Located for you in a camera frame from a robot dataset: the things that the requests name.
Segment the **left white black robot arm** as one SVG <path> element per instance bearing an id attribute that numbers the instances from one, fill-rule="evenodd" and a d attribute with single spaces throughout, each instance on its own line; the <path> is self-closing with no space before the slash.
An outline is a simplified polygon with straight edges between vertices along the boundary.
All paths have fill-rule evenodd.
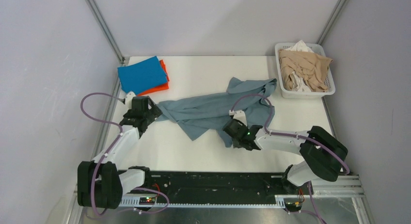
<path id="1" fill-rule="evenodd" d="M 123 195 L 134 188 L 147 193 L 153 187 L 152 178 L 147 176 L 148 168 L 133 166 L 119 170 L 117 165 L 137 144 L 149 125 L 162 115 L 162 111 L 148 96 L 128 94 L 117 100 L 128 108 L 121 121 L 109 122 L 119 129 L 119 133 L 91 161 L 82 161 L 78 166 L 77 202 L 82 207 L 116 209 Z"/>

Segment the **grey-blue t shirt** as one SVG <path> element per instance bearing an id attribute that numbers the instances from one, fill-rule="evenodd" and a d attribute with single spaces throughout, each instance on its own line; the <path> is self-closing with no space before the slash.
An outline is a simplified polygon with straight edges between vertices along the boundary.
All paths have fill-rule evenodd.
<path id="1" fill-rule="evenodd" d="M 158 121 L 177 123 L 192 141 L 213 129 L 224 145 L 231 147 L 231 137 L 222 130 L 231 118 L 229 111 L 243 110 L 249 125 L 262 126 L 271 122 L 275 114 L 274 106 L 265 99 L 276 87 L 276 79 L 242 81 L 233 77 L 225 92 L 158 103 L 162 111 Z"/>

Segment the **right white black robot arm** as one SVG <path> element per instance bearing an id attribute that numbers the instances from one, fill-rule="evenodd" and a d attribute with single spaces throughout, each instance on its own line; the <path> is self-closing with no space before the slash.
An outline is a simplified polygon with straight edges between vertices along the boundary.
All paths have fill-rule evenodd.
<path id="1" fill-rule="evenodd" d="M 289 194 L 313 179 L 335 182 L 345 163 L 348 149 L 325 129 L 313 126 L 308 131 L 276 131 L 232 119 L 223 131 L 233 140 L 235 148 L 247 150 L 277 150 L 300 155 L 303 162 L 289 166 L 284 172 L 282 189 Z"/>

